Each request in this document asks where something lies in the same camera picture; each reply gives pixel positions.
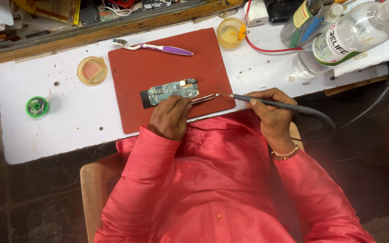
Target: white workbench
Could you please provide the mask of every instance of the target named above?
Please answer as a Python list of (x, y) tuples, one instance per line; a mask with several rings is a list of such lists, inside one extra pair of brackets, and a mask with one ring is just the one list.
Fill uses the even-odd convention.
[[(243, 19), (243, 14), (240, 9), (234, 17)], [(217, 29), (221, 21), (221, 18), (214, 17), (197, 24), (186, 23), (126, 36), (124, 39), (129, 44), (136, 45), (198, 29)], [(282, 25), (273, 26), (269, 23), (249, 28), (249, 37), (257, 47), (283, 49), (285, 47), (279, 38), (281, 28)], [(111, 40), (108, 40), (34, 60), (0, 64), (2, 139), (5, 158), (9, 164), (23, 163), (137, 134), (124, 134), (122, 131), (110, 72), (103, 83), (96, 86), (85, 85), (77, 77), (78, 64), (89, 56), (103, 57), (109, 68), (108, 52), (116, 48), (111, 44)], [(376, 66), (361, 72), (348, 73), (331, 81), (331, 70), (311, 80), (296, 77), (295, 82), (290, 82), (289, 76), (295, 76), (292, 59), (296, 52), (260, 53), (246, 41), (233, 50), (220, 48), (234, 93), (278, 87), (289, 96), (296, 97), (378, 77), (387, 72), (386, 66)], [(148, 71), (148, 65), (160, 64), (162, 63), (151, 60), (140, 63), (145, 67), (145, 71)], [(304, 81), (310, 81), (310, 84), (302, 85)], [(59, 82), (59, 86), (54, 86), (54, 82)], [(35, 96), (47, 97), (49, 89), (52, 90), (52, 95), (47, 113), (35, 119), (29, 117), (25, 111), (26, 102)], [(233, 109), (204, 117), (242, 108), (245, 108), (245, 104), (237, 102)]]

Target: red silicone mat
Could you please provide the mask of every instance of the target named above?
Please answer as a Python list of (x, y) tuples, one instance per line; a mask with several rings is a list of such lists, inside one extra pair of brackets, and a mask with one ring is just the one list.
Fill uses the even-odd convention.
[[(150, 49), (131, 51), (123, 48), (109, 52), (110, 71), (124, 133), (136, 132), (139, 131), (139, 126), (148, 125), (154, 108), (143, 109), (140, 92), (151, 87), (194, 78), (197, 79), (199, 87), (199, 95), (196, 98), (219, 92), (232, 93), (213, 28), (171, 36), (147, 44), (179, 47), (193, 52), (194, 55), (183, 56)], [(188, 118), (234, 107), (234, 99), (219, 96), (194, 105), (188, 113)]]

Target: pink silk shirt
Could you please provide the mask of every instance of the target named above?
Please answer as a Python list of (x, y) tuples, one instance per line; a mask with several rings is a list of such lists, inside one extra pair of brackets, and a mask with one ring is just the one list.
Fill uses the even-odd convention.
[[(141, 127), (117, 148), (127, 164), (95, 243), (295, 242), (276, 218), (267, 141), (252, 110), (189, 123), (181, 142)], [(314, 159), (300, 151), (274, 163), (311, 227), (305, 242), (375, 242)]]

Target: red cable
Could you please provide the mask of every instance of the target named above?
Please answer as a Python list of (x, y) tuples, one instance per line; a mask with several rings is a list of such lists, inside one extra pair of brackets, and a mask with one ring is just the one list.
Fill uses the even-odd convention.
[[(247, 12), (246, 12), (246, 16), (244, 17), (244, 22), (246, 23), (246, 19), (247, 19), (247, 15), (249, 14), (249, 9), (250, 9), (250, 4), (251, 4), (251, 0), (249, 0), (249, 4), (247, 5)], [(302, 50), (302, 48), (289, 48), (289, 49), (281, 49), (281, 50), (264, 50), (264, 49), (261, 49), (259, 47), (256, 47), (255, 45), (253, 45), (250, 41), (249, 41), (249, 36), (246, 34), (246, 40), (247, 40), (247, 43), (253, 47), (254, 49), (260, 51), (260, 52), (286, 52), (286, 51), (294, 51), (294, 50)]]

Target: sleeve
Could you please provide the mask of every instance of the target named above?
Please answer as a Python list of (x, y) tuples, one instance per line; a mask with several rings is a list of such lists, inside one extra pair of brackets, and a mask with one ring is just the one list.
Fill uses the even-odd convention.
[(274, 163), (289, 197), (311, 227), (304, 242), (375, 243), (340, 186), (313, 158), (299, 151), (293, 158)]
[(180, 142), (144, 127), (102, 212), (95, 243), (146, 242), (151, 218)]

